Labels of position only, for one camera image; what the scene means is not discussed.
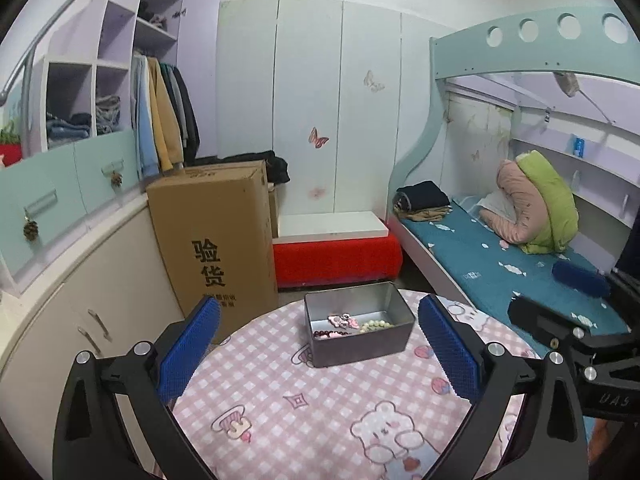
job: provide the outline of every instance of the brown folded clothing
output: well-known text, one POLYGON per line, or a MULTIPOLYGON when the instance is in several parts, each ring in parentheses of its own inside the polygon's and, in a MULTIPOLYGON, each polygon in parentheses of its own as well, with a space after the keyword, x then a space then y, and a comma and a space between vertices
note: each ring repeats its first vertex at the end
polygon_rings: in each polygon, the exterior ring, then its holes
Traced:
POLYGON ((451 213, 450 206, 431 207, 413 211, 411 213, 402 211, 398 206, 394 206, 394 212, 402 220, 413 220, 414 222, 440 222, 448 213, 451 213))

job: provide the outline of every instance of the round table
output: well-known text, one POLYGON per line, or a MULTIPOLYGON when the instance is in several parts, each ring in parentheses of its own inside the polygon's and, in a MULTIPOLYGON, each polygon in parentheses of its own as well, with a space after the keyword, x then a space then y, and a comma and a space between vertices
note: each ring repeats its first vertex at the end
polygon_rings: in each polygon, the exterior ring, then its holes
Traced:
MULTIPOLYGON (((422 292, 402 290, 417 312, 422 292)), ((486 314, 440 298, 485 342, 536 357, 486 314)), ((416 323, 404 352, 313 368, 304 302, 265 314, 212 351, 174 415, 220 480, 416 480, 431 468, 470 408, 450 387, 416 323)), ((522 396, 512 397, 479 474, 494 470, 522 396)))

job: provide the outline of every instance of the metal pole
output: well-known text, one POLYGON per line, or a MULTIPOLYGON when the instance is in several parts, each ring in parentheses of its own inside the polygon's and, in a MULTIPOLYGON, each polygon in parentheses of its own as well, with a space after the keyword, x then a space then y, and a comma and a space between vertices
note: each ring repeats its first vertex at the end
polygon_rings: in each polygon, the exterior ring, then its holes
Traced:
POLYGON ((64 4, 62 4, 62 7, 60 7, 55 12, 55 14, 50 17, 49 21, 44 25, 44 27, 40 29, 40 32, 36 35, 36 37, 33 38, 33 41, 31 41, 30 45, 27 47, 27 50, 25 50, 24 54, 22 54, 22 56, 20 57, 20 61, 11 72, 8 81, 0 92, 0 106, 4 106, 4 104, 6 103, 6 100, 9 97, 9 92, 11 91, 11 88, 14 87, 14 84, 17 81, 18 76, 20 75, 20 70, 22 70, 22 67, 25 65, 27 57, 30 55, 31 51, 35 51, 35 48, 38 46, 42 38, 44 38, 44 36, 51 30, 51 27, 53 27, 59 17, 62 16, 62 14, 73 4, 74 1, 76 0, 67 0, 64 4))
MULTIPOLYGON (((36 48, 30 51, 24 61, 24 74, 22 75, 22 95, 20 96, 20 143, 25 149, 24 142, 29 132, 29 98, 31 93, 31 75, 33 75, 33 60, 36 56, 36 48)), ((30 156, 31 153, 24 153, 23 157, 30 156)))

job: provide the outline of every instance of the floor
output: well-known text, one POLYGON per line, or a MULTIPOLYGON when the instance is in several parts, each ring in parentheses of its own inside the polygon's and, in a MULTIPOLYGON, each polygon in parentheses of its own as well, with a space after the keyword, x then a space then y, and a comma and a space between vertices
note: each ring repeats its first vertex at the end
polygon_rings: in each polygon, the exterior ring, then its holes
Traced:
MULTIPOLYGON (((404 251, 402 254, 402 268, 400 269, 400 275, 394 283, 397 288, 407 288, 409 290, 418 290, 419 292, 434 292, 429 282, 422 275, 418 267, 415 266, 411 258, 404 253, 404 251)), ((327 290, 329 288, 343 288, 344 286, 352 285, 354 284, 348 283, 346 285, 329 285, 281 290, 278 295, 279 306, 303 300, 305 294, 308 292, 313 292, 315 290, 327 290)))

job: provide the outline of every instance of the green plant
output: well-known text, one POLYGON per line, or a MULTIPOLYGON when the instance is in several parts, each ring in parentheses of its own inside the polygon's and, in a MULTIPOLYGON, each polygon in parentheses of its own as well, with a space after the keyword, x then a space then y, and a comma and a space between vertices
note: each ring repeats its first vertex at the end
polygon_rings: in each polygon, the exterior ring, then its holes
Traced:
POLYGON ((9 121, 0 130, 0 144, 20 144, 20 135, 15 132, 15 123, 9 121))

